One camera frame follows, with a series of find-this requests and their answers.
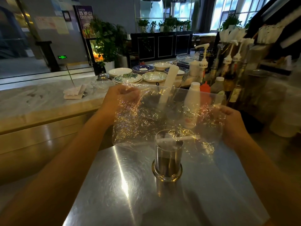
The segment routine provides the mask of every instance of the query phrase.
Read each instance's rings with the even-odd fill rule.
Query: hand
[[[129,102],[138,98],[140,95],[140,90],[137,88],[129,88],[125,85],[116,85],[111,86],[103,99],[102,105],[100,109],[96,112],[96,114],[105,116],[107,125],[112,125],[115,119],[115,113],[119,108],[119,102]]]
[[[251,140],[239,111],[221,106],[220,111],[226,115],[223,140],[230,148],[236,150],[242,142]]]

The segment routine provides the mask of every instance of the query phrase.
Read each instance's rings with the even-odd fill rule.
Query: gold metal base
[[[175,182],[181,177],[182,172],[183,172],[182,164],[180,164],[180,170],[177,174],[172,175],[171,177],[166,177],[166,176],[160,175],[155,167],[155,160],[153,161],[153,163],[151,165],[151,170],[152,170],[153,174],[155,175],[155,177],[160,179],[162,182]]]

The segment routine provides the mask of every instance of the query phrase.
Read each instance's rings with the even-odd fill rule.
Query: clear plastic film
[[[113,144],[134,151],[159,147],[165,151],[181,148],[193,159],[199,153],[211,154],[222,136],[225,115],[218,107],[224,95],[195,92],[195,107],[184,100],[188,90],[162,86],[125,84],[138,88],[140,96],[120,99],[115,117]]]

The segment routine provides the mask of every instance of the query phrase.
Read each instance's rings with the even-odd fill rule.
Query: forearm
[[[251,137],[238,141],[235,151],[273,223],[301,222],[301,189],[282,173]]]
[[[109,124],[93,116],[0,215],[4,225],[62,225]]]

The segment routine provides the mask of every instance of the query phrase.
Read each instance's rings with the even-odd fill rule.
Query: purple poster
[[[95,34],[90,26],[90,22],[93,19],[93,9],[92,6],[76,5],[75,9],[79,18],[80,28],[82,34],[85,38],[94,38]]]

